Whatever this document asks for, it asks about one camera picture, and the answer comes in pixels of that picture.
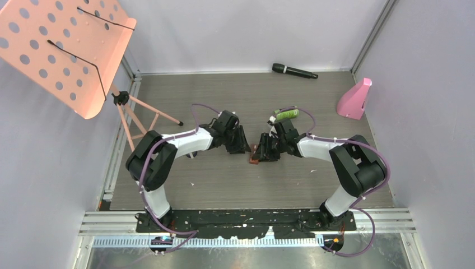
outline white wall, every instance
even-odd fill
[[[475,2],[399,1],[357,78],[433,268],[474,268]]]
[[[114,83],[129,82],[119,69]],[[70,268],[104,185],[117,108],[109,99],[85,120],[1,59],[0,85],[0,267]]]
[[[119,0],[141,72],[350,69],[386,0]]]

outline green bottle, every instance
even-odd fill
[[[274,111],[274,114],[277,114],[281,109],[277,109]],[[293,109],[293,110],[288,110],[284,112],[280,112],[279,114],[276,115],[276,120],[281,120],[281,119],[291,119],[295,118],[299,115],[299,110],[298,109]]]

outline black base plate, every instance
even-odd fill
[[[318,217],[319,211],[310,209],[170,210],[162,220],[172,230],[198,230],[196,238],[262,238],[270,226],[276,239],[313,238],[315,235],[312,231],[338,233],[343,223],[346,231],[356,230],[353,213],[350,211],[326,228],[319,227]],[[162,231],[148,214],[138,214],[137,219],[138,233]]]

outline pink music stand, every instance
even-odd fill
[[[369,78],[363,78],[347,91],[337,105],[337,113],[343,117],[361,119],[365,112],[366,96],[371,86]]]
[[[99,113],[105,97],[111,97],[110,89],[118,94],[113,79],[136,23],[116,0],[9,0],[0,10],[0,57],[77,114],[90,119]],[[179,120],[130,98],[156,113],[151,128],[159,114],[180,124]],[[129,105],[124,107],[142,132],[130,136],[118,105],[133,150],[132,139],[142,137],[146,130]]]

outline black wire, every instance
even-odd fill
[[[97,65],[95,65],[95,64],[93,64],[93,63],[91,63],[91,62],[89,62],[89,61],[87,61],[87,60],[85,60],[85,59],[83,59],[83,58],[81,58],[81,57],[79,57],[79,56],[77,56],[77,55],[74,55],[74,54],[72,54],[71,52],[68,52],[67,50],[64,50],[64,49],[60,48],[58,45],[54,44],[54,43],[53,43],[51,40],[49,40],[49,39],[48,39],[48,43],[51,44],[51,45],[53,45],[53,46],[55,46],[55,47],[58,48],[59,50],[61,50],[61,51],[63,51],[63,52],[66,52],[67,54],[69,54],[69,55],[71,55],[71,56],[74,56],[74,57],[76,57],[76,58],[78,58],[78,59],[80,59],[80,60],[83,60],[83,61],[85,61],[86,63],[88,63],[88,64],[94,66],[94,67],[96,68],[96,70],[97,70],[97,75],[99,75],[99,81],[101,82],[101,87],[103,88],[104,101],[107,100],[107,96],[106,96],[105,90],[104,90],[103,80],[102,80],[102,78],[101,78],[101,74],[99,73],[99,67],[97,67]]]
[[[299,223],[300,223],[301,225],[303,225],[303,226],[305,226],[305,227],[307,227],[307,228],[309,228],[309,229],[311,229],[311,230],[319,230],[319,229],[322,228],[322,227],[312,227],[312,226],[308,225],[307,223],[304,223],[304,222],[301,221],[301,220],[297,220],[297,221],[299,221]]]
[[[122,24],[117,24],[117,23],[115,23],[115,22],[111,22],[111,21],[106,20],[106,19],[104,19],[104,18],[101,18],[101,17],[99,17],[99,16],[97,16],[97,15],[95,15],[95,14],[89,13],[89,12],[83,10],[83,9],[80,8],[80,7],[77,7],[77,9],[80,10],[80,11],[82,11],[82,12],[84,12],[84,13],[86,13],[86,14],[89,14],[89,15],[91,15],[91,16],[94,16],[94,17],[96,17],[96,18],[100,18],[101,20],[106,21],[106,22],[108,22],[108,23],[110,23],[110,24],[117,25],[117,26],[122,26],[122,27],[124,27],[124,28],[131,29],[132,31],[135,31],[134,28],[130,28],[130,27],[127,27],[127,26],[122,25]]]

